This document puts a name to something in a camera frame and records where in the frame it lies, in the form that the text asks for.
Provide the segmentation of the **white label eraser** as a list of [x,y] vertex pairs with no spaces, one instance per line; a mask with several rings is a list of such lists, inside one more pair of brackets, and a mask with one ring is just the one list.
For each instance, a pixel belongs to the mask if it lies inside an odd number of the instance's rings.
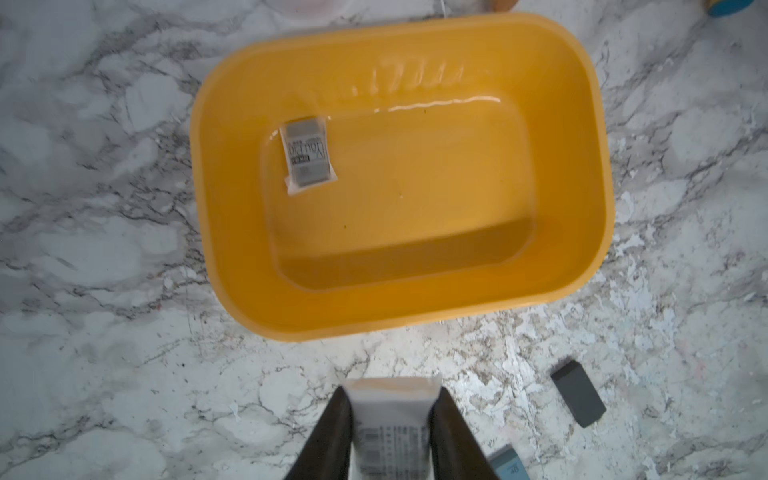
[[430,479],[430,414],[442,378],[393,377],[342,384],[353,419],[353,479]]

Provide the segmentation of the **grey eraser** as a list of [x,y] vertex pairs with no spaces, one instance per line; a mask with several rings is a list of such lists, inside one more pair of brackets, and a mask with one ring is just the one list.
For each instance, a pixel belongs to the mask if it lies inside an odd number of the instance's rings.
[[289,196],[338,179],[330,161],[327,129],[322,117],[297,119],[280,127]]

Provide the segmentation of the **teal eraser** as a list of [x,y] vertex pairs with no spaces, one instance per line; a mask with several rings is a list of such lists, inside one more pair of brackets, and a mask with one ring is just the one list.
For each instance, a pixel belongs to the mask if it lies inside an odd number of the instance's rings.
[[530,480],[522,460],[511,444],[507,444],[488,457],[499,480]]

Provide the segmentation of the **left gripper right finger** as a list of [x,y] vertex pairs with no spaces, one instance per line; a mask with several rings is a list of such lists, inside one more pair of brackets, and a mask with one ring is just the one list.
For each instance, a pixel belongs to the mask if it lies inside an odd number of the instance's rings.
[[430,415],[430,449],[437,480],[497,480],[450,392],[442,387]]

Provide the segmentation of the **black eraser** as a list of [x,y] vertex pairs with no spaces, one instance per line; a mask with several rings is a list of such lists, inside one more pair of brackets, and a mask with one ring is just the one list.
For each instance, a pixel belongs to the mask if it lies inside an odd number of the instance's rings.
[[580,427],[589,427],[600,420],[607,411],[596,388],[578,361],[567,361],[551,374],[551,379]]

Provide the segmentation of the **yellow plastic storage box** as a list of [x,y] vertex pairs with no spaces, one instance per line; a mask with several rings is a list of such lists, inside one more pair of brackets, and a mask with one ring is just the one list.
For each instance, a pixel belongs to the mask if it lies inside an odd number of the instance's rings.
[[[309,117],[338,179],[289,196],[280,127]],[[613,235],[596,70],[535,14],[252,44],[206,77],[190,147],[212,288],[275,340],[552,302]]]

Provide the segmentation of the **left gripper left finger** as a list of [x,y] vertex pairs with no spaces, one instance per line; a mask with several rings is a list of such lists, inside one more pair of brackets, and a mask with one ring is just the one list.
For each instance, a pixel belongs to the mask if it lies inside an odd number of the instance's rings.
[[344,388],[339,386],[285,480],[347,480],[352,440],[352,406]]

